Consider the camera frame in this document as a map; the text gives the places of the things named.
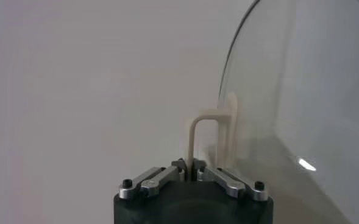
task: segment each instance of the white wall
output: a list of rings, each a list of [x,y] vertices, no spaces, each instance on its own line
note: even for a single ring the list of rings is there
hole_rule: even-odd
[[[0,223],[111,223],[121,179],[216,106],[248,4],[0,0]]]

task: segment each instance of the white plastic hook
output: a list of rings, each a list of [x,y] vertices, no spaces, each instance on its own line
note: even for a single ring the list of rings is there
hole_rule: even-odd
[[[218,143],[216,148],[216,165],[218,167],[233,166],[236,151],[233,146],[236,132],[238,103],[234,93],[227,95],[224,108],[202,110],[199,116],[193,119],[189,130],[189,145],[186,157],[186,166],[190,176],[194,159],[194,139],[196,126],[202,120],[215,120],[218,123]]]

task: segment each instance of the curved glass edge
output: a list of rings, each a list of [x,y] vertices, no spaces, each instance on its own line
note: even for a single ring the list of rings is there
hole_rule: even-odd
[[[219,87],[219,93],[218,93],[218,97],[220,99],[221,97],[221,94],[222,94],[222,86],[223,86],[223,82],[224,82],[224,77],[225,77],[225,74],[226,74],[226,70],[227,70],[227,65],[228,65],[228,61],[229,61],[229,57],[230,57],[230,54],[232,52],[232,49],[233,49],[233,46],[235,45],[235,42],[236,42],[236,39],[240,33],[240,30],[244,24],[244,22],[247,20],[248,16],[251,14],[251,12],[253,11],[253,9],[255,8],[255,6],[257,6],[257,4],[260,2],[260,0],[255,0],[251,5],[250,7],[248,8],[246,14],[244,14],[243,18],[241,19],[240,23],[239,23],[239,26],[238,28],[236,29],[235,31],[235,34],[233,36],[233,39],[230,43],[230,46],[229,46],[229,50],[228,50],[228,54],[227,54],[227,58],[226,58],[226,62],[225,62],[225,65],[224,65],[224,69],[222,70],[222,76],[221,76],[221,80],[220,80],[220,87]]]

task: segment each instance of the transparent plastic sheet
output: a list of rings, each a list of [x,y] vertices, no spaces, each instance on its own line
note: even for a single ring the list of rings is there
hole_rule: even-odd
[[[238,98],[236,171],[274,223],[359,223],[359,1],[260,0],[220,89]]]

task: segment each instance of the black screw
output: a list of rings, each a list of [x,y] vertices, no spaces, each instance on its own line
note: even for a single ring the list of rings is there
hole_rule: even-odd
[[[130,188],[132,187],[132,180],[131,179],[125,179],[123,180],[123,188]]]
[[[265,190],[265,184],[262,181],[256,181],[255,182],[255,190],[264,191]]]

